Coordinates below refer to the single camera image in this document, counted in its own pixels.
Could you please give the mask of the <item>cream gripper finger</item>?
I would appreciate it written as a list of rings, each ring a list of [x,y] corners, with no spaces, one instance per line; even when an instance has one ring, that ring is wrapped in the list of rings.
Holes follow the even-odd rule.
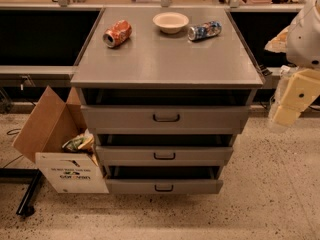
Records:
[[[278,125],[291,126],[299,118],[300,112],[284,106],[278,106],[272,117],[272,121]]]

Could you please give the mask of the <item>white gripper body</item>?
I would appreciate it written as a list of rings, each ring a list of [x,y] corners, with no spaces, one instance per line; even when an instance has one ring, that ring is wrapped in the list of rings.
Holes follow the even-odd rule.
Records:
[[[303,69],[294,73],[280,100],[280,107],[294,112],[303,112],[320,96],[320,72]]]

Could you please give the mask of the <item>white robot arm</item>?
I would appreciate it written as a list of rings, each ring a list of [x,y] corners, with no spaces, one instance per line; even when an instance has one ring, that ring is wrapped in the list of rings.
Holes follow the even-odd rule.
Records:
[[[287,61],[297,67],[295,71],[282,69],[269,112],[273,128],[290,127],[320,96],[320,0],[307,0],[265,50],[285,53]]]

